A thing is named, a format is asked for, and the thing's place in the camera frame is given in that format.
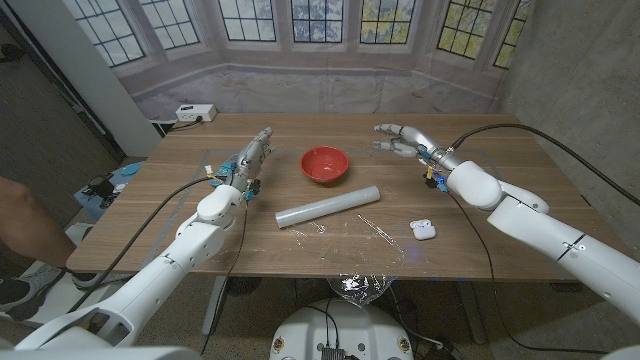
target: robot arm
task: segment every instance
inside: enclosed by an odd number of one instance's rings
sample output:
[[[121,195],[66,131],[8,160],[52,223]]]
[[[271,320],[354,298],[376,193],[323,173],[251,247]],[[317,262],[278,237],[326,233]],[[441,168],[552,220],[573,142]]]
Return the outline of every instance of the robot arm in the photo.
[[[396,136],[374,142],[374,147],[405,157],[421,156],[451,171],[448,187],[470,205],[492,211],[487,219],[491,225],[555,260],[640,325],[640,263],[550,217],[549,206],[537,195],[497,180],[472,161],[460,160],[452,149],[442,148],[420,131],[390,124],[374,130]]]
[[[131,346],[142,328],[180,281],[215,255],[225,231],[234,224],[232,210],[241,204],[262,162],[271,152],[266,128],[245,147],[233,176],[205,197],[169,247],[111,297],[58,317],[21,341],[15,350],[110,348]]]

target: plastic tube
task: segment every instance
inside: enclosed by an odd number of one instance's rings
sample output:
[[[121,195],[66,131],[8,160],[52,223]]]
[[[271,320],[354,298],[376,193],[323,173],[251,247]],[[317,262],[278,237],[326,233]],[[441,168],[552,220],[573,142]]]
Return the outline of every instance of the plastic tube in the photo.
[[[282,229],[289,225],[333,214],[376,200],[380,200],[380,191],[378,191],[376,186],[371,186],[362,190],[277,212],[276,222],[278,223],[278,227]]]

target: person's leg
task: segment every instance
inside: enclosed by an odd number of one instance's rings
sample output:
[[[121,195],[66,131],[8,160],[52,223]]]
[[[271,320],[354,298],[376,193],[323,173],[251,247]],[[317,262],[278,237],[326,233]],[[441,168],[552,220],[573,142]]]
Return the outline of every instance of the person's leg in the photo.
[[[76,248],[28,187],[3,177],[0,177],[0,241],[22,256],[56,267],[65,267]]]

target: power strip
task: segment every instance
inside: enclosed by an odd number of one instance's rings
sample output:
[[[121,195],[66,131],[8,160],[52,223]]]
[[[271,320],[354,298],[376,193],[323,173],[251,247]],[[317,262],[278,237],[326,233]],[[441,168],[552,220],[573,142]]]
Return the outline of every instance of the power strip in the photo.
[[[185,104],[176,110],[178,121],[182,122],[194,122],[198,116],[202,116],[204,122],[213,121],[217,113],[213,104]]]

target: plastic wrap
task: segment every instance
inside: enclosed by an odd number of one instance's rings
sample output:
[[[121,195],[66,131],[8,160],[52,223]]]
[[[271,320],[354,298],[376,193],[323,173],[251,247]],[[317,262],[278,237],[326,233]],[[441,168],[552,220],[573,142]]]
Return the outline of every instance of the plastic wrap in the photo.
[[[377,187],[371,186],[311,204],[298,206],[293,209],[277,212],[276,222],[278,223],[278,227],[282,229],[283,227],[319,218],[321,216],[376,200],[380,200],[380,191],[378,191]]]
[[[389,288],[397,278],[389,273],[390,266],[403,266],[406,256],[390,234],[356,212],[359,210],[298,224],[290,227],[289,232],[296,246],[319,248],[318,262],[354,264],[357,271],[327,281],[343,299],[361,307]]]

